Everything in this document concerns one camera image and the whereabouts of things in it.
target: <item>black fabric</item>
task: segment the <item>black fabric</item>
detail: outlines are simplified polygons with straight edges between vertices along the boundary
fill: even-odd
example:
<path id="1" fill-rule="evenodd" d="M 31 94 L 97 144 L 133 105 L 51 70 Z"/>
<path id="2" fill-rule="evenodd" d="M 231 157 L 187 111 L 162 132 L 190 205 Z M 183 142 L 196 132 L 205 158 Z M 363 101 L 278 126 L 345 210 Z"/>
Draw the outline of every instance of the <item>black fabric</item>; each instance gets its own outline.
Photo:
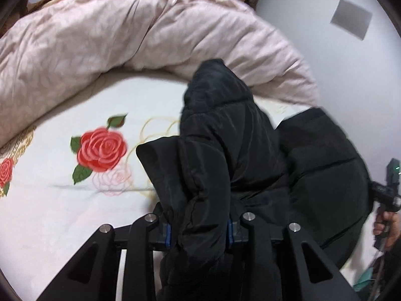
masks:
<path id="1" fill-rule="evenodd" d="M 224 250 L 233 201 L 272 224 L 300 223 L 339 267 L 372 208 L 363 161 L 321 109 L 274 130 L 222 60 L 205 61 L 195 72 L 180 136 L 140 145 L 137 155 L 174 234 L 159 300 L 227 298 L 231 258 Z M 281 288 L 275 289 L 280 300 Z"/>

